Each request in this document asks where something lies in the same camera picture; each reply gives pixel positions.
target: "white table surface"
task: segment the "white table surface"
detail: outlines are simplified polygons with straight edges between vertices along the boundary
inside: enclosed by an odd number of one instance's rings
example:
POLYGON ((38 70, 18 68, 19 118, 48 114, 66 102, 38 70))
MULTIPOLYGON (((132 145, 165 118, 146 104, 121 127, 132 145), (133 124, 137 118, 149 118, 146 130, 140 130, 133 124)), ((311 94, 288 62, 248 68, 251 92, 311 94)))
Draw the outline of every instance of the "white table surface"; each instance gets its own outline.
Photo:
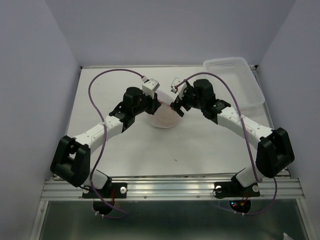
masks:
MULTIPOLYGON (((175 95, 170 92, 174 78, 184 79, 204 70, 202 66, 131 69, 159 81, 159 90, 174 99, 175 95)), ((96 75, 105 70, 107 68, 82 70, 68 136, 81 134, 100 122, 89 101, 88 85, 96 75)), ((128 87, 141 88, 141 85, 142 81, 135 74, 107 73, 93 84, 92 98, 103 115, 107 116, 122 101, 128 87)), ((262 105, 243 110, 242 114, 259 124, 269 126, 262 105)), ((255 157, 256 151, 253 147, 251 149, 255 157)), ((92 167, 99 151, 100 148, 91 155, 92 167)), ((243 138, 206 119, 199 110, 191 109, 171 129, 151 126, 146 113, 137 116, 128 130, 107 142, 97 169, 112 177, 198 175, 236 173, 249 164, 243 138)))

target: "plastic container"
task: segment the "plastic container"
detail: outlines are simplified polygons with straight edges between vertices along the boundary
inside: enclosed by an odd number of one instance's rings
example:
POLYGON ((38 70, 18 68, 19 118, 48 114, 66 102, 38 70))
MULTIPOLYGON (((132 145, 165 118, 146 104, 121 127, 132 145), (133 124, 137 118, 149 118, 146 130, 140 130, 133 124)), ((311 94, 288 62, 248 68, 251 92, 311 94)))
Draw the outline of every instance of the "plastic container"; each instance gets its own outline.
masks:
POLYGON ((149 123, 157 128, 170 129, 176 125, 180 118, 170 107, 174 99, 163 91, 158 90, 156 93, 161 106, 154 115, 148 115, 149 123))
MULTIPOLYGON (((261 105, 265 97, 247 61, 242 57, 227 57, 207 60, 203 63, 206 72, 218 75, 229 86, 241 109, 261 105)), ((215 77, 209 77, 217 99, 225 100, 235 107, 226 87, 215 77)))

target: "glass panel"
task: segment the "glass panel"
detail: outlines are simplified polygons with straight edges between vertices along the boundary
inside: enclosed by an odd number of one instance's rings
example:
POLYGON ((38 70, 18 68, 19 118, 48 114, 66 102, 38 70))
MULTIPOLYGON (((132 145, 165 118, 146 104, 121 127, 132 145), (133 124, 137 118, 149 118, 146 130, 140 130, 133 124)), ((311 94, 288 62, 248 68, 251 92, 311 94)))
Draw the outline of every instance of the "glass panel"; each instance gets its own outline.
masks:
MULTIPOLYGON (((254 200, 251 212, 269 203, 254 200)), ((121 202, 129 213, 121 220, 95 216, 91 201, 52 201, 42 240, 294 240, 307 239, 296 200, 277 200, 267 212, 240 216, 228 201, 121 202)))

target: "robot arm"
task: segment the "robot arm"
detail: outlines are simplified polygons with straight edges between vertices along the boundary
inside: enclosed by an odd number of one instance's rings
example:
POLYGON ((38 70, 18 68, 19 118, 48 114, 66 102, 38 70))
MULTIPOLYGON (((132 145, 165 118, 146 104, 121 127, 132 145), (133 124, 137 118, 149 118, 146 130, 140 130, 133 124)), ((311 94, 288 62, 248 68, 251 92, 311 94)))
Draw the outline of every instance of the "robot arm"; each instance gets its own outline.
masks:
MULTIPOLYGON (((50 166, 52 173, 75 187, 90 185, 90 156, 104 141, 104 126, 107 128, 107 141, 126 131, 135 117, 143 112, 154 114, 161 106, 155 93, 159 83, 142 78, 142 89, 129 87, 123 101, 109 113, 103 122, 75 137, 64 136, 58 143, 50 166)), ((96 189, 102 189, 110 180, 105 174, 95 171, 92 181, 96 189)))
MULTIPOLYGON (((193 86, 185 82, 177 90, 176 86, 179 83, 179 79, 175 79, 172 83, 171 90, 178 92, 178 96, 170 106, 181 117, 184 115, 181 107, 187 111, 196 108, 201 110, 205 118, 245 137, 237 111, 224 100, 216 99, 213 86, 207 79, 196 80, 193 86)), ((249 143, 257 149, 254 167, 258 179, 275 177, 295 159, 288 133, 282 128, 274 130, 262 126, 245 116, 241 118, 244 121, 249 143)), ((250 165, 233 176, 230 182, 217 183, 219 189, 213 194, 217 198, 241 197, 244 193, 251 192, 253 185, 256 184, 253 167, 250 165)), ((251 197, 255 195, 259 196, 254 192, 250 194, 251 197)))

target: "wall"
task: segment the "wall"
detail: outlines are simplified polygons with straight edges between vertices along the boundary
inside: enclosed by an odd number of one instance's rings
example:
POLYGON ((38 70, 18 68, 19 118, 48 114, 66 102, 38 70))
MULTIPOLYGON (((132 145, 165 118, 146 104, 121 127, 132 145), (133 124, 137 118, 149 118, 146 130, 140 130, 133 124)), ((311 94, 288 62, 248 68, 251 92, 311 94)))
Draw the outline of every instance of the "wall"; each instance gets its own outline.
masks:
POLYGON ((81 66, 259 64, 294 0, 46 0, 81 66))
POLYGON ((0 7, 0 239, 29 239, 79 65, 43 0, 0 7))
POLYGON ((297 0, 266 52, 258 74, 276 127, 290 135, 295 162, 320 236, 320 2, 297 0))

